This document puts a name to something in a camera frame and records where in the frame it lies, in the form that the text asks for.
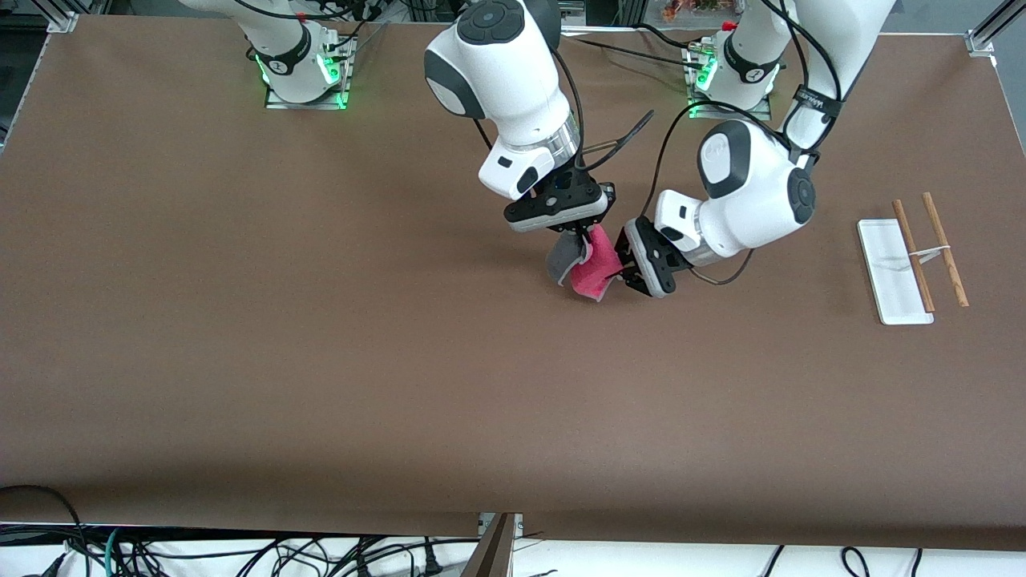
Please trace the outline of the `pink and grey towel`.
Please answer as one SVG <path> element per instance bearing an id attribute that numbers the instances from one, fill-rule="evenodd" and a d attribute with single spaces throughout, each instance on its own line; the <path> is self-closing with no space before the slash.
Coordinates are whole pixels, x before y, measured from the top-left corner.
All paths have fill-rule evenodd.
<path id="1" fill-rule="evenodd" d="M 560 233 L 546 258 L 547 273 L 555 284 L 569 286 L 578 295 L 594 301 L 604 299 L 621 269 L 611 238 L 601 225 L 595 230 L 594 242 L 582 240 L 580 244 L 573 244 L 562 240 Z"/>

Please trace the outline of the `white rack with wooden bars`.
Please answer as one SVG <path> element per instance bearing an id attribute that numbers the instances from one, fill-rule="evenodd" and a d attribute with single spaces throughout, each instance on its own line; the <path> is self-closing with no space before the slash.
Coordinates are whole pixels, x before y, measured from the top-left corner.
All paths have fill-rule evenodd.
<path id="1" fill-rule="evenodd" d="M 901 200 L 891 202 L 890 219 L 862 219 L 857 223 L 870 286 L 875 296 L 877 317 L 886 326 L 930 325 L 937 311 L 928 286 L 924 263 L 939 258 L 960 307 L 970 307 L 963 278 L 954 259 L 934 197 L 921 194 L 937 244 L 919 248 L 914 240 L 907 211 Z"/>

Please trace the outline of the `orange background objects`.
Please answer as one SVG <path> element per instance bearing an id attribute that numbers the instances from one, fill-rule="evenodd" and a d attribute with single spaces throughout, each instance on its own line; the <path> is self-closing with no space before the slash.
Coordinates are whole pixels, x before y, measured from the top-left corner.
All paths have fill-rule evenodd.
<path id="1" fill-rule="evenodd" d="M 728 18 L 737 13 L 736 0 L 660 0 L 660 17 L 664 22 L 681 18 Z"/>

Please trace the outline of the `brown table leg beam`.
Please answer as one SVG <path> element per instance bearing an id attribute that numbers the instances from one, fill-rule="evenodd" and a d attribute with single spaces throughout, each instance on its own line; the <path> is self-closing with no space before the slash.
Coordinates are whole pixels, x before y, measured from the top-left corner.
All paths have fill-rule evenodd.
<path id="1" fill-rule="evenodd" d="M 498 514 L 459 577 L 509 577 L 516 541 L 514 529 L 509 512 Z"/>

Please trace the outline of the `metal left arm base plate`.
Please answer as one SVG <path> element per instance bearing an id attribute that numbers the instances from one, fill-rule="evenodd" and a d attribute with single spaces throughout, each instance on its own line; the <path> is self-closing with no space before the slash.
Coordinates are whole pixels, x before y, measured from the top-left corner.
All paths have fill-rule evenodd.
<path id="1" fill-rule="evenodd" d="M 690 42 L 688 47 L 681 49 L 681 56 L 685 63 L 683 77 L 685 77 L 686 98 L 688 103 L 697 103 L 697 106 L 689 110 L 690 118 L 739 118 L 740 113 L 721 104 L 733 103 L 739 107 L 741 98 L 754 95 L 754 89 L 760 87 L 759 101 L 747 111 L 756 119 L 762 121 L 772 119 L 770 92 L 774 88 L 774 78 L 780 73 L 780 63 L 776 63 L 770 72 L 759 69 L 752 71 L 749 76 L 756 81 L 746 82 L 744 76 L 733 69 L 713 43 Z"/>

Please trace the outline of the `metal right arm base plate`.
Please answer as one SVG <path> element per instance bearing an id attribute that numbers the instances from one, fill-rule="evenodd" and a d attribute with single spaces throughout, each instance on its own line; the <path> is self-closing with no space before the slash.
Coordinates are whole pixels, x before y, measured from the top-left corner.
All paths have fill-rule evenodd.
<path id="1" fill-rule="evenodd" d="M 317 76 L 308 77 L 303 87 L 287 89 L 289 95 L 299 95 L 301 101 L 289 101 L 275 91 L 270 77 L 261 70 L 261 80 L 266 85 L 265 107 L 280 110 L 344 111 L 349 103 L 356 46 L 357 41 L 352 38 L 337 45 L 327 44 L 326 47 L 331 49 L 326 54 L 318 54 L 313 59 Z"/>

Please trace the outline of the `aluminium frame profile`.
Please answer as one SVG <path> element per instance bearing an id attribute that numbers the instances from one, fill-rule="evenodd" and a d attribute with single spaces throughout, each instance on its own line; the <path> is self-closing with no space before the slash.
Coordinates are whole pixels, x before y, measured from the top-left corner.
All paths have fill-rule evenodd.
<path id="1" fill-rule="evenodd" d="M 47 20 L 46 32 L 63 34 L 74 29 L 80 14 L 77 0 L 32 0 L 41 15 Z"/>
<path id="2" fill-rule="evenodd" d="M 993 41 L 1016 20 L 1026 15 L 1026 0 L 1001 0 L 986 18 L 971 28 L 964 35 L 965 47 L 971 57 L 993 54 Z"/>

